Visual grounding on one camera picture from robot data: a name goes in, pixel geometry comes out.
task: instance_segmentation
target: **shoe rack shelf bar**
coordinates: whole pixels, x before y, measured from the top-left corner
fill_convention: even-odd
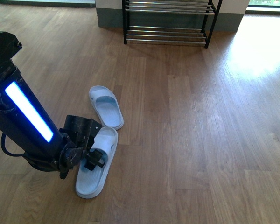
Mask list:
[[[122,0],[124,44],[128,41],[198,44],[208,48],[221,5],[222,0],[217,7],[212,0]],[[201,29],[130,26],[130,12],[204,15],[204,20]],[[214,17],[207,35],[205,26],[209,15]]]

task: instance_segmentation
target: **white slide sandal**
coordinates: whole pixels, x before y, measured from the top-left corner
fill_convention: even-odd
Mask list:
[[[96,166],[93,171],[84,167],[86,159],[80,164],[76,192],[82,198],[93,198],[103,189],[110,165],[112,163],[118,142],[117,131],[111,127],[102,127],[94,138],[91,151],[95,149],[103,153],[101,160],[105,162],[103,168]]]
[[[89,90],[91,104],[104,127],[115,130],[123,126],[123,117],[115,95],[106,87],[96,85]]]

